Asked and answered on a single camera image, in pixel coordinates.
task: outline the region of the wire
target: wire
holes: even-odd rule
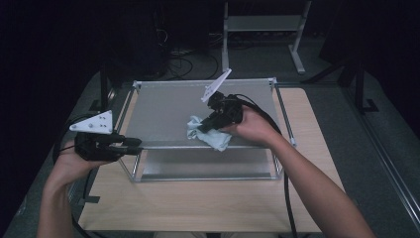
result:
[[[246,95],[244,95],[244,94],[234,94],[235,96],[242,96],[242,97],[245,97],[245,98],[247,98],[248,100],[250,100],[252,103],[254,103],[254,105],[255,106],[257,106],[257,104],[251,99],[251,98],[249,98],[248,96],[246,96]]]
[[[292,233],[294,238],[297,238],[296,225],[294,224],[294,217],[293,217],[293,212],[291,210],[291,204],[290,204],[290,194],[289,194],[289,188],[288,188],[288,175],[287,175],[286,172],[284,172],[284,199],[286,201],[287,215],[288,215],[288,218],[289,218],[291,233]]]

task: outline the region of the cloth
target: cloth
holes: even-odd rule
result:
[[[191,116],[190,121],[187,123],[187,137],[188,139],[196,139],[207,143],[212,148],[223,152],[229,145],[232,135],[218,130],[211,129],[207,133],[202,133],[197,129],[201,125],[202,119],[197,116]]]

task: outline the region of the metal frame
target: metal frame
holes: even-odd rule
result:
[[[296,39],[293,45],[289,45],[289,51],[296,66],[297,73],[304,74],[300,56],[297,52],[305,28],[306,19],[312,0],[307,0],[301,15],[290,16],[229,16],[228,2],[225,2],[225,13],[223,23],[223,49],[222,69],[226,71],[229,67],[228,34],[229,32],[254,32],[254,31],[286,31],[296,32]]]
[[[275,89],[275,83],[276,80],[275,78],[268,78],[267,79],[268,84],[270,85],[270,89],[274,90]],[[127,101],[126,101],[126,105],[124,106],[122,112],[121,112],[121,116],[120,116],[120,120],[118,125],[116,126],[116,130],[118,132],[120,132],[120,130],[122,129],[122,125],[124,123],[126,114],[128,112],[128,105],[130,105],[130,101],[133,100],[133,95],[134,93],[140,93],[141,91],[141,87],[142,87],[142,83],[140,81],[135,81],[135,83],[133,84],[133,88],[130,90],[129,94],[127,95]],[[150,148],[152,150],[164,150],[164,149],[168,149],[167,147],[155,147],[155,148]],[[251,178],[239,178],[239,177],[235,177],[235,178],[143,178],[143,173],[139,173],[139,168],[141,167],[141,159],[142,159],[142,154],[137,155],[135,158],[132,158],[132,160],[134,160],[134,165],[132,168],[128,168],[126,163],[124,163],[124,158],[119,160],[119,163],[121,165],[121,167],[123,168],[123,170],[125,171],[125,173],[127,174],[127,176],[129,177],[129,180],[131,182],[143,182],[143,181],[164,181],[164,180],[257,180],[257,179],[281,179],[282,178],[282,167],[280,166],[277,157],[274,154],[272,155],[272,164],[273,164],[273,168],[274,168],[274,175],[271,174],[270,177],[251,177]]]

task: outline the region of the table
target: table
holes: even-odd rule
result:
[[[281,88],[297,150],[343,185],[303,89]],[[281,110],[279,126],[285,128]],[[100,168],[79,224],[86,230],[287,232],[282,179],[200,180],[132,183],[118,163]],[[293,186],[296,229],[319,232]]]

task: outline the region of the cable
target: cable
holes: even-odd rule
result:
[[[289,217],[291,234],[294,238],[297,238],[296,225],[294,223],[293,211],[291,210],[290,194],[288,188],[288,175],[286,172],[284,172],[284,198],[286,201],[287,215]]]
[[[92,114],[83,114],[83,115],[77,116],[77,117],[75,117],[75,118],[73,118],[71,120],[67,120],[64,123],[64,127],[62,128],[61,132],[58,134],[58,138],[57,138],[57,140],[55,141],[55,143],[54,143],[54,145],[52,147],[52,162],[53,162],[54,165],[56,163],[56,160],[58,160],[59,152],[74,147],[74,146],[71,146],[71,147],[67,147],[67,148],[63,148],[63,149],[60,148],[61,147],[62,140],[63,140],[65,134],[67,133],[68,128],[70,127],[70,125],[74,124],[75,122],[77,122],[80,119],[90,118],[92,116],[93,116]],[[77,221],[74,219],[73,214],[71,214],[71,223],[73,224],[74,228],[80,233],[80,235],[82,235],[84,238],[90,238],[91,237],[77,223]]]
[[[247,98],[248,100],[250,100],[251,102],[248,102],[248,101],[245,101],[245,100],[239,99],[239,98],[238,99],[223,99],[223,100],[220,100],[220,101],[221,102],[223,102],[223,101],[239,101],[243,105],[246,105],[246,106],[249,106],[249,107],[253,108],[254,110],[256,110],[261,115],[262,118],[264,118],[271,125],[271,127],[278,134],[281,135],[281,131],[278,128],[277,124],[274,122],[274,120],[272,120],[272,118],[266,112],[264,112],[262,109],[260,109],[257,106],[257,104],[253,102],[253,100],[251,98],[249,98],[248,96],[245,96],[243,94],[235,94],[235,95],[243,96],[243,97]],[[288,215],[288,218],[289,218],[291,233],[292,233],[294,238],[297,238],[296,225],[294,223],[293,211],[291,209],[291,203],[290,203],[288,175],[287,175],[286,171],[284,171],[284,198],[285,198],[285,202],[286,202],[287,215]]]

